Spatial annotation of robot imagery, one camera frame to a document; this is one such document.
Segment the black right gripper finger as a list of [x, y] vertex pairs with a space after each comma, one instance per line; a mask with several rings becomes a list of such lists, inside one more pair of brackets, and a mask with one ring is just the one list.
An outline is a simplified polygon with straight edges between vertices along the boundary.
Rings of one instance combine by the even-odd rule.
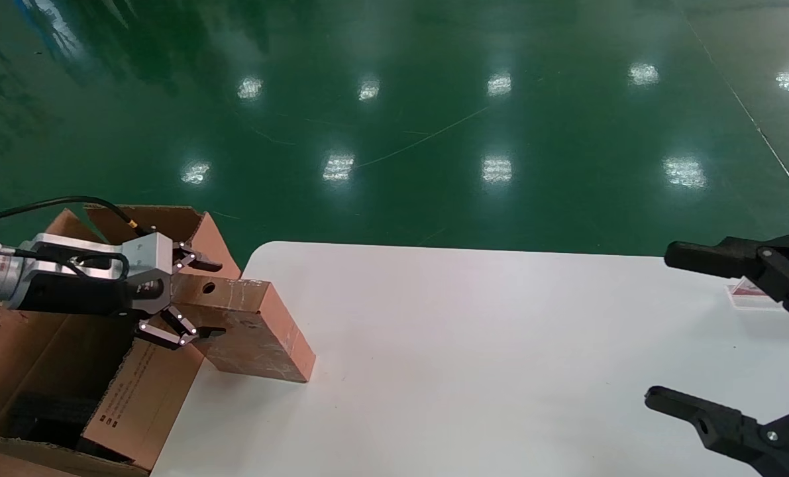
[[647, 390], [645, 405], [693, 425], [710, 452], [761, 476], [789, 476], [789, 414], [763, 425], [742, 411], [662, 386]]
[[715, 246], [674, 241], [669, 268], [720, 278], [746, 278], [789, 313], [789, 235], [766, 241], [725, 237]]

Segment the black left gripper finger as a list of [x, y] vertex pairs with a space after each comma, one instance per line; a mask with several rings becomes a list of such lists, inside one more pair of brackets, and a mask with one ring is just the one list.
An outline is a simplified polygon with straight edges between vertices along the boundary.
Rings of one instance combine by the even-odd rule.
[[205, 254], [195, 251], [186, 242], [174, 242], [172, 250], [172, 272], [178, 274], [184, 268], [192, 268], [210, 274], [215, 274], [222, 270], [223, 265], [213, 262]]
[[198, 339], [221, 337], [227, 332], [226, 328], [197, 327], [173, 305], [165, 306], [156, 316], [170, 330], [152, 325], [150, 323], [152, 317], [143, 318], [136, 324], [136, 338], [165, 349], [180, 349]]

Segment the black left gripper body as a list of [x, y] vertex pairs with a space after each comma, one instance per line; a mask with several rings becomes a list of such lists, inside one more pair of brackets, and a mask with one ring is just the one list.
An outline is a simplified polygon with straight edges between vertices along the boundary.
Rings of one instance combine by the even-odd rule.
[[11, 308], [65, 315], [149, 318], [171, 301], [169, 274], [125, 280], [38, 272], [19, 283]]

